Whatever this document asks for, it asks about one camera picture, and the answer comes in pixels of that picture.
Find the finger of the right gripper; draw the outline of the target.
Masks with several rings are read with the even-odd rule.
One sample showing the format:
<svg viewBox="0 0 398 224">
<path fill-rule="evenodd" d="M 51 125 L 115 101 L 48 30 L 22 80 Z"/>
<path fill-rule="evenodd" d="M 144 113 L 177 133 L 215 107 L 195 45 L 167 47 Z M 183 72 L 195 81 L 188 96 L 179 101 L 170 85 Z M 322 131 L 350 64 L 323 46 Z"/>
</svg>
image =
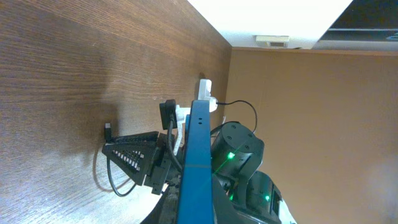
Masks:
<svg viewBox="0 0 398 224">
<path fill-rule="evenodd" d="M 114 162 L 137 185 L 142 185 L 155 154 L 159 132 L 112 137 L 105 133 L 102 153 Z"/>
</svg>

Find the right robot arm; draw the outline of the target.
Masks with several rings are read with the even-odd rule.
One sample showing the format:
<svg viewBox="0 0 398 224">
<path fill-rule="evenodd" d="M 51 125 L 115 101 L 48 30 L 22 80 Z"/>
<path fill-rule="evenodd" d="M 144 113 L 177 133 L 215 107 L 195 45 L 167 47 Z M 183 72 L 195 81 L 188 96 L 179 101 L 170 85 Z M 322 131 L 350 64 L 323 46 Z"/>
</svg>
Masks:
<svg viewBox="0 0 398 224">
<path fill-rule="evenodd" d="M 213 173 L 247 223 L 294 223 L 282 194 L 265 173 L 262 164 L 264 142 L 237 121 L 222 124 L 211 131 Z M 145 185 L 156 195 L 164 184 L 179 174 L 172 162 L 169 147 L 172 133 L 157 131 L 113 137 L 111 125 L 104 129 L 102 149 L 108 163 L 115 163 L 136 185 Z"/>
</svg>

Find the blue Galaxy smartphone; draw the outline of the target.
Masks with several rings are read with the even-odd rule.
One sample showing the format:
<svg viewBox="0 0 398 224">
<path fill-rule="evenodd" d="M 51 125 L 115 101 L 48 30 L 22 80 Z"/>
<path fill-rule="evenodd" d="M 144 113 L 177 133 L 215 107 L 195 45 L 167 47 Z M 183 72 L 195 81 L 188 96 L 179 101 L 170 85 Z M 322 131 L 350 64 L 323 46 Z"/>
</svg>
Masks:
<svg viewBox="0 0 398 224">
<path fill-rule="evenodd" d="M 177 223 L 214 222 L 209 109 L 208 101 L 194 100 L 187 117 Z"/>
</svg>

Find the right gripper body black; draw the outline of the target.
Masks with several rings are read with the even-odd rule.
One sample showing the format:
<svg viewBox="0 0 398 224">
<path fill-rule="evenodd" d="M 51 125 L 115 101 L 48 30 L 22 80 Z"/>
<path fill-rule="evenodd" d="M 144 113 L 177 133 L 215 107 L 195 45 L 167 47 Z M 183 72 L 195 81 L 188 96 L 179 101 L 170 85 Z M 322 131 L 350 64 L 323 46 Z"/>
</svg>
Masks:
<svg viewBox="0 0 398 224">
<path fill-rule="evenodd" d="M 167 146 L 167 135 L 160 133 L 144 181 L 144 185 L 151 187 L 151 193 L 155 195 L 160 195 L 164 184 L 170 182 L 175 175 L 179 174 L 172 163 L 172 156 Z"/>
</svg>

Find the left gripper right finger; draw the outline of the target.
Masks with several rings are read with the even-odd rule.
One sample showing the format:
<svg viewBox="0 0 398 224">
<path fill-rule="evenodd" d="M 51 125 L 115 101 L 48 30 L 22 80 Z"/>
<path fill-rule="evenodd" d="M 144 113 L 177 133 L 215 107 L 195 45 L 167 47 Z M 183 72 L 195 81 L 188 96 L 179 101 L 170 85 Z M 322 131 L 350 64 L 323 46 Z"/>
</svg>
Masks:
<svg viewBox="0 0 398 224">
<path fill-rule="evenodd" d="M 217 224 L 243 224 L 216 175 L 212 175 L 212 194 Z"/>
</svg>

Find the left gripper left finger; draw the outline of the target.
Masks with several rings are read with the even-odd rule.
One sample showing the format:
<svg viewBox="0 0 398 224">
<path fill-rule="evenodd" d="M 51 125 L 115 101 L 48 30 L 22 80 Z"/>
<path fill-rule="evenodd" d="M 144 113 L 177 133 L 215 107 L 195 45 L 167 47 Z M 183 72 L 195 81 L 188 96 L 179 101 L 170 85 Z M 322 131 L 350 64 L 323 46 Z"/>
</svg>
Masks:
<svg viewBox="0 0 398 224">
<path fill-rule="evenodd" d="M 154 209 L 141 224 L 175 224 L 177 222 L 179 193 L 179 185 L 168 186 Z"/>
</svg>

